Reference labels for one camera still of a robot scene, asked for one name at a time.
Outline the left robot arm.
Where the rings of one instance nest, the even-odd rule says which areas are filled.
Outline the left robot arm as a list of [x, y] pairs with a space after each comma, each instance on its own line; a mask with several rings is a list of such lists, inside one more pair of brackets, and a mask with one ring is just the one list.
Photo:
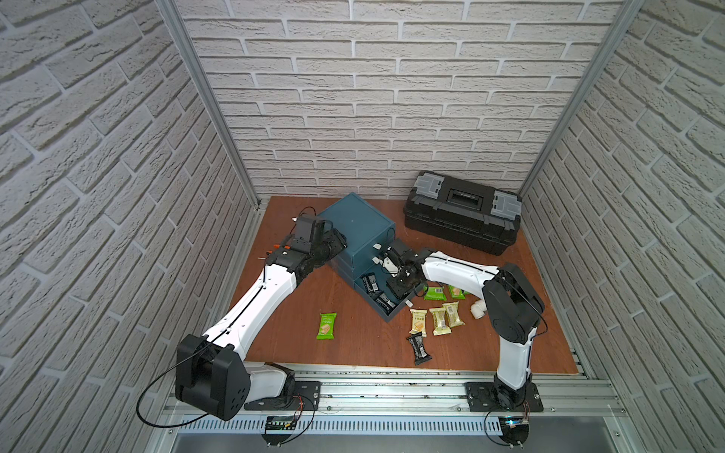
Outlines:
[[346, 247], [332, 221], [300, 215], [236, 305], [203, 335], [189, 334], [177, 346], [177, 400], [225, 421], [249, 403], [288, 407], [296, 399], [295, 373], [271, 362], [246, 364], [245, 358], [279, 304]]

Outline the teal drawer cabinet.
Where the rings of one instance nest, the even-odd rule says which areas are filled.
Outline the teal drawer cabinet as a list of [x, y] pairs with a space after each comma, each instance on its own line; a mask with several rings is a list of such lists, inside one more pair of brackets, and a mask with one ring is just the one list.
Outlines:
[[386, 245], [392, 241], [396, 223], [355, 193], [333, 203], [319, 216], [332, 222], [347, 238], [347, 248], [329, 265], [355, 288], [355, 280], [374, 267], [373, 257], [379, 255], [375, 243]]

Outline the teal bottom drawer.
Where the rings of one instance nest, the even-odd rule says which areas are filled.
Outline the teal bottom drawer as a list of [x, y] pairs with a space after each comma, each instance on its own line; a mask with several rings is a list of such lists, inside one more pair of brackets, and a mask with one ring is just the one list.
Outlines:
[[405, 307], [411, 307], [415, 298], [414, 290], [396, 294], [389, 285], [393, 279], [387, 271], [369, 270], [352, 283], [355, 291], [385, 322], [390, 322]]

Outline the yellow cookie packet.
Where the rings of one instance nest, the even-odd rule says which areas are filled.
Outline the yellow cookie packet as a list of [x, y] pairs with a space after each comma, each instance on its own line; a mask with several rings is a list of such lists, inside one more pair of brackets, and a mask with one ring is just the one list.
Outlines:
[[447, 325], [447, 310], [444, 307], [432, 308], [429, 313], [433, 320], [434, 336], [451, 334], [451, 328]]
[[460, 326], [464, 326], [466, 323], [461, 318], [461, 315], [459, 313], [459, 303], [458, 302], [449, 302], [445, 303], [443, 305], [443, 308], [446, 312], [447, 317], [447, 325], [450, 328], [456, 328]]
[[426, 338], [427, 337], [426, 316], [427, 316], [428, 311], [410, 309], [410, 313], [412, 316], [412, 328], [410, 330], [410, 334], [415, 335], [415, 334], [420, 333], [423, 338]]

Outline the green cookie packet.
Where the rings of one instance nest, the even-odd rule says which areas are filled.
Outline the green cookie packet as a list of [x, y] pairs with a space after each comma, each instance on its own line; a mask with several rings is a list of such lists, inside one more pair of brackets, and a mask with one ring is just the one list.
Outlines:
[[443, 287], [429, 287], [424, 295], [425, 300], [447, 302]]
[[452, 285], [449, 285], [449, 293], [450, 293], [450, 297], [454, 300], [466, 299], [466, 292], [464, 290], [454, 287]]
[[334, 326], [336, 318], [336, 313], [321, 313], [319, 329], [316, 336], [317, 340], [334, 339]]

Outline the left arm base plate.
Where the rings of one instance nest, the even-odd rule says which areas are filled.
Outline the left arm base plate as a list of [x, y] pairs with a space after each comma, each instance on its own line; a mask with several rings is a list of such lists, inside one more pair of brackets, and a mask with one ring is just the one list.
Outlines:
[[296, 411], [303, 407], [304, 411], [319, 408], [320, 381], [297, 381], [292, 389], [285, 389], [281, 396], [263, 398], [247, 405], [247, 410], [260, 411]]

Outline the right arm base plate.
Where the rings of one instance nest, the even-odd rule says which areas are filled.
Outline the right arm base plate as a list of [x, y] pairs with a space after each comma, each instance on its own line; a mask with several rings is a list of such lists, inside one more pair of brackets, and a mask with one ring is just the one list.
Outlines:
[[467, 382], [464, 385], [469, 410], [472, 413], [514, 411], [515, 413], [543, 413], [544, 406], [536, 385], [527, 382], [518, 390], [504, 384]]

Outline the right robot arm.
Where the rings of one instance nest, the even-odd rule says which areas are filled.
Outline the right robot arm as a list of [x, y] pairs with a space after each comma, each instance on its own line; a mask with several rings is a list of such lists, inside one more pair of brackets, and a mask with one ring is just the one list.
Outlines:
[[373, 262], [390, 273], [387, 285], [397, 298], [406, 298], [428, 282], [451, 285], [477, 296], [500, 337], [500, 361], [493, 396], [502, 407], [523, 402], [531, 383], [534, 338], [544, 322], [545, 303], [515, 264], [485, 266], [453, 258], [441, 251], [413, 250], [400, 240], [381, 249]]

